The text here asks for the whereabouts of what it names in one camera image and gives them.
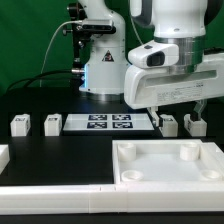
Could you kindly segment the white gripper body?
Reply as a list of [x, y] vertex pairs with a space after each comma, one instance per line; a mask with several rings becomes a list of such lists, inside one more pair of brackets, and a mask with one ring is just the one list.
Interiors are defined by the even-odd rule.
[[193, 72], [172, 74], [178, 50], [175, 44], [148, 42], [128, 53], [132, 65], [125, 75], [124, 99], [131, 108], [224, 96], [224, 53], [205, 55]]

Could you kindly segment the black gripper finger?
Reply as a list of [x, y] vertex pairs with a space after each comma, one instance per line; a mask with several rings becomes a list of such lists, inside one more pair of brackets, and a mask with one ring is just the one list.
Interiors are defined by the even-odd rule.
[[200, 121], [202, 112], [204, 111], [205, 107], [207, 105], [207, 100], [198, 100], [196, 102], [196, 105], [194, 107], [193, 112], [190, 114], [190, 118], [192, 121]]
[[163, 125], [163, 119], [158, 115], [158, 107], [149, 107], [148, 112], [151, 116], [153, 125], [155, 127], [161, 127]]

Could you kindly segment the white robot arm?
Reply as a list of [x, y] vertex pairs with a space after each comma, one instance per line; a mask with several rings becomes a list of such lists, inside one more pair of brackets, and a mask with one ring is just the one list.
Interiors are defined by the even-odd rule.
[[130, 0], [131, 18], [153, 28], [153, 40], [125, 51], [125, 21], [105, 0], [79, 0], [94, 34], [82, 91], [123, 95], [133, 109], [224, 95], [224, 53], [206, 54], [206, 25], [224, 0]]

